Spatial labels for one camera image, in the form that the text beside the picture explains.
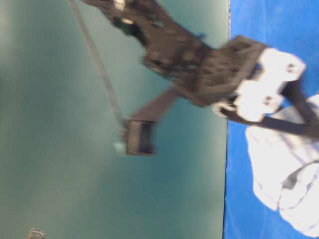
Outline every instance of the blue table surface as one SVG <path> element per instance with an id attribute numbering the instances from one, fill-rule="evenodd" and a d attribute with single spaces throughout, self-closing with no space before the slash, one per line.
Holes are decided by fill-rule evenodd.
<path id="1" fill-rule="evenodd" d="M 307 97 L 316 94 L 319 1 L 232 0 L 230 6 L 231 37 L 245 35 L 302 58 L 307 64 L 302 90 Z M 308 238 L 255 197 L 246 127 L 234 122 L 228 127 L 224 238 Z"/>

